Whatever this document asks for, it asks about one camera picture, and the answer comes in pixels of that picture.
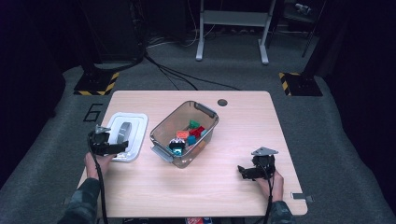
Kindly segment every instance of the dark background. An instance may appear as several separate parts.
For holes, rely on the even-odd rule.
[[[183,32],[177,34],[177,28],[187,30],[191,24],[186,16],[186,2],[171,2],[182,6],[170,8],[171,11],[166,12],[172,14],[174,10],[172,15],[177,19],[184,13],[185,18],[181,20],[185,21],[186,26],[170,29],[178,38],[182,38]],[[192,2],[191,8],[197,12],[195,8],[198,8],[198,1]],[[361,159],[374,172],[386,200],[395,212],[395,3],[386,0],[332,1],[327,10],[320,30],[322,33],[325,30],[331,32],[321,37],[325,39],[327,36],[328,42],[323,44],[319,41],[310,59],[310,62],[316,60],[316,66],[311,68],[314,71],[312,74],[323,69],[321,66],[329,58],[335,58],[335,63],[327,68],[323,76],[338,105],[344,130]],[[65,21],[62,15],[72,20]],[[329,22],[334,18],[341,18],[338,20],[340,23]],[[0,161],[0,184],[3,185],[47,119],[56,116],[53,108],[64,90],[63,72],[83,62],[101,63],[104,58],[103,50],[97,48],[79,1],[2,1],[0,22],[1,104],[5,110],[1,117],[5,139]],[[135,28],[135,24],[129,21],[125,23]],[[346,26],[344,31],[334,29],[334,26],[342,24]],[[73,27],[72,34],[69,33],[69,27]],[[338,39],[339,51],[332,52],[334,43],[331,40],[335,41],[332,37],[334,33],[340,32],[343,32],[343,38]],[[329,162],[333,162],[336,169],[337,161]]]

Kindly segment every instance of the yellow black hazard tape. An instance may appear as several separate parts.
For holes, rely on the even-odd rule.
[[[282,88],[288,96],[322,96],[314,78],[303,77],[299,73],[279,73]]]
[[[279,73],[280,81],[282,83],[283,91],[286,95],[291,95],[290,85],[286,80],[286,76],[299,76],[299,73]]]
[[[111,77],[111,79],[110,79],[108,85],[107,85],[105,88],[103,88],[102,90],[95,90],[95,91],[90,91],[90,90],[88,90],[88,91],[86,91],[86,90],[84,90],[84,91],[74,91],[74,94],[75,94],[75,95],[109,95],[109,94],[111,93],[111,90],[113,90],[114,85],[116,84],[116,80],[117,80],[117,78],[119,77],[119,75],[120,75],[120,73],[114,74],[114,75]]]

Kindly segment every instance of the robotic claw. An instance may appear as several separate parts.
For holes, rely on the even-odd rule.
[[[241,173],[244,179],[252,179],[255,178],[264,178],[269,179],[273,176],[276,168],[275,168],[275,157],[277,151],[261,147],[251,154],[253,157],[253,164],[255,167],[245,169],[242,166],[238,165],[238,171]]]
[[[91,151],[99,156],[106,154],[119,154],[125,151],[128,147],[129,141],[120,142],[117,144],[110,145],[108,143],[108,137],[110,136],[109,128],[104,128],[96,125],[95,131],[88,134]]]

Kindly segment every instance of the black cable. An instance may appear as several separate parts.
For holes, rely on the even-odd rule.
[[[198,91],[198,88],[196,88],[196,87],[194,86],[194,84],[192,84],[192,83],[191,83],[190,81],[188,81],[186,78],[181,77],[181,76],[179,76],[178,74],[176,74],[176,73],[174,73],[174,72],[172,72],[172,71],[169,71],[167,67],[162,66],[162,65],[156,63],[156,62],[155,62],[154,60],[152,60],[147,54],[145,55],[145,57],[146,57],[146,59],[147,59],[149,62],[154,63],[154,64],[160,69],[160,71],[161,71],[164,75],[166,75],[168,78],[169,78],[169,75],[167,75],[164,71],[166,71],[166,72],[172,74],[173,76],[179,77],[180,80],[189,83],[196,91]]]
[[[263,170],[265,170],[264,167],[262,167],[261,163],[259,163],[259,165]],[[264,175],[265,175],[265,179],[268,181],[268,186],[269,186],[269,190],[270,190],[270,195],[268,196],[267,210],[265,211],[265,216],[263,217],[264,218],[263,224],[266,224],[268,222],[268,217],[270,216],[271,207],[272,207],[272,198],[273,198],[272,190],[274,187],[274,177],[273,177],[273,184],[271,185],[271,180],[270,180],[270,177],[268,176],[267,172],[264,172]],[[262,218],[260,218],[258,221],[256,221],[255,224],[259,223],[261,220],[262,220]]]
[[[145,58],[146,58],[149,62],[155,64],[155,65],[156,65],[157,67],[159,67],[160,69],[164,69],[164,70],[166,70],[168,73],[171,73],[171,74],[174,75],[174,76],[177,76],[177,77],[182,78],[183,80],[185,80],[186,82],[188,82],[190,85],[192,85],[197,91],[198,91],[198,89],[197,89],[191,82],[189,82],[186,78],[184,78],[184,77],[182,77],[182,76],[190,77],[190,78],[193,78],[193,79],[196,79],[196,80],[199,80],[199,81],[203,81],[203,82],[207,82],[207,83],[211,83],[211,84],[215,84],[215,85],[220,85],[220,86],[228,87],[228,88],[231,88],[231,89],[234,89],[234,90],[237,90],[237,91],[241,91],[240,89],[238,89],[238,88],[236,88],[236,87],[233,87],[233,86],[229,86],[229,85],[226,85],[226,84],[218,83],[218,82],[215,82],[215,81],[209,81],[209,80],[202,79],[202,78],[198,78],[198,77],[193,77],[193,76],[187,75],[187,74],[185,74],[185,73],[178,72],[178,71],[176,71],[176,70],[174,70],[174,69],[171,69],[171,68],[169,68],[169,67],[166,67],[166,66],[164,66],[164,65],[161,65],[161,64],[159,64],[159,63],[156,63],[151,57],[149,57],[149,55],[148,55],[147,53],[145,54]]]
[[[99,176],[99,186],[100,186],[100,196],[101,196],[101,201],[102,201],[103,221],[105,222],[105,224],[108,224],[107,213],[106,213],[105,182],[103,180],[103,175],[102,175],[102,170],[100,168],[100,164],[99,164],[99,162],[96,159],[96,155],[91,150],[91,137],[92,137],[93,133],[94,133],[94,131],[92,131],[92,132],[90,132],[88,134],[88,138],[87,138],[88,150],[90,151],[90,153],[91,153],[91,155],[93,157],[93,161],[95,162],[95,166],[96,166],[96,171],[97,171],[98,176]]]

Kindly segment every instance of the wooden table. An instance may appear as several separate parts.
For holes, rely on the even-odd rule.
[[[219,99],[228,104],[218,105]],[[215,110],[219,124],[201,154],[178,169],[151,150],[149,133],[188,100]],[[302,190],[268,92],[116,91],[102,125],[117,112],[146,114],[148,127],[135,161],[110,164],[105,176],[109,217],[263,216],[267,199],[258,183],[243,179],[237,169],[253,167],[251,152],[259,147],[279,152],[276,169],[285,178],[284,201],[294,215],[307,212],[305,201],[290,197]]]

